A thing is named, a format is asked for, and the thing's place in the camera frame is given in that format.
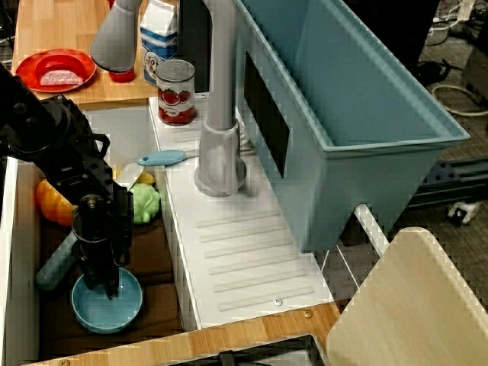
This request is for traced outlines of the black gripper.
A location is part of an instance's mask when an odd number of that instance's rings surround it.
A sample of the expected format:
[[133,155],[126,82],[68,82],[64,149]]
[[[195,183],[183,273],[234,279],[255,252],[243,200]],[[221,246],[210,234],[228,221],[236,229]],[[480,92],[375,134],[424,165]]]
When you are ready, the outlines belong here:
[[81,230],[74,227],[77,239],[73,255],[84,275],[82,282],[90,291],[104,283],[109,300],[119,296],[118,268],[130,262],[132,227]]

